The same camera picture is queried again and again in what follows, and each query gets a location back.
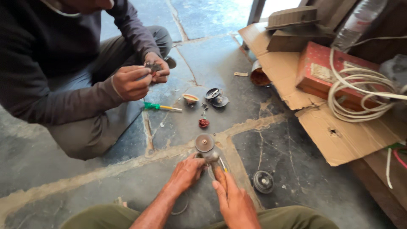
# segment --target pink wire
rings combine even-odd
[[[393,154],[394,154],[394,156],[397,158],[397,160],[404,166],[404,168],[407,169],[406,163],[404,163],[404,161],[401,160],[401,158],[398,156],[398,149],[394,149],[394,150],[393,150]]]

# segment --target hammer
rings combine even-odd
[[[207,153],[198,153],[196,157],[200,157],[206,160],[206,162],[211,166],[212,172],[215,175],[215,179],[223,186],[226,195],[228,194],[228,185],[226,183],[226,177],[223,173],[222,167],[219,165],[219,154],[215,151]]]

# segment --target green handle screwdriver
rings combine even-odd
[[[170,107],[170,106],[163,106],[160,104],[154,104],[154,103],[147,103],[144,102],[144,108],[155,108],[155,109],[169,109],[169,110],[179,110],[182,111],[182,109],[179,108],[174,108],[174,107]]]

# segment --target paper scrap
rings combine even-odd
[[[249,74],[247,74],[247,73],[238,73],[238,72],[234,73],[234,75],[238,75],[238,76],[249,76]]]

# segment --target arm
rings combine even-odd
[[[261,229],[256,209],[250,196],[244,189],[237,187],[230,173],[225,173],[228,194],[218,181],[212,186],[219,198],[219,207],[226,224],[230,229]]]
[[[29,123],[59,125],[97,116],[146,94],[150,75],[133,82],[150,72],[144,67],[131,73],[119,70],[115,77],[90,88],[51,92],[46,76],[32,58],[35,38],[3,6],[0,16],[0,104],[13,116]],[[128,84],[134,84],[138,91],[130,95],[125,89],[129,87],[123,86]]]
[[[114,0],[113,8],[106,12],[114,17],[117,28],[122,32],[123,37],[131,42],[135,53],[142,62],[149,52],[154,52],[162,58],[153,35],[143,26],[137,17],[137,10],[128,0]]]
[[[138,58],[144,65],[147,62],[157,63],[162,70],[153,74],[153,82],[166,83],[167,75],[170,74],[168,64],[163,60],[151,32],[143,26],[137,17],[137,10],[128,0],[115,0],[112,9],[106,10],[114,17],[114,23],[122,32],[123,37],[133,45]]]
[[[158,193],[155,200],[134,221],[130,229],[162,229],[177,198],[195,184],[201,176],[205,160],[191,154],[177,164],[168,183]]]

